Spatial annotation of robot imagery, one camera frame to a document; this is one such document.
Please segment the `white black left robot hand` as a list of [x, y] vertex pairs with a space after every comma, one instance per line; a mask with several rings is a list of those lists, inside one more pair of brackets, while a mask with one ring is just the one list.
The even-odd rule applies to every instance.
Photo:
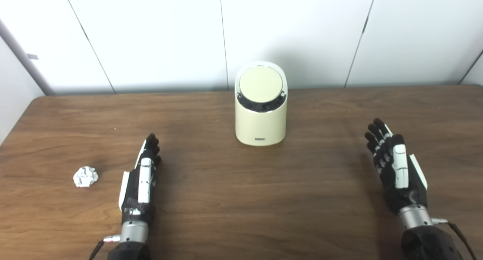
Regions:
[[156, 208], [153, 200], [161, 162], [159, 139], [151, 133], [143, 142], [134, 169], [123, 173], [119, 208], [122, 224], [144, 222], [152, 224]]

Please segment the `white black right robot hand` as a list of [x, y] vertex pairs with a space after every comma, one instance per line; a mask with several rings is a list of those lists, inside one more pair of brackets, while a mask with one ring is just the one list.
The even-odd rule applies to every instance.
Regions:
[[426, 178], [415, 156], [407, 153], [404, 137], [393, 134], [380, 118], [373, 119], [364, 137], [388, 208], [397, 214], [410, 205], [428, 207]]

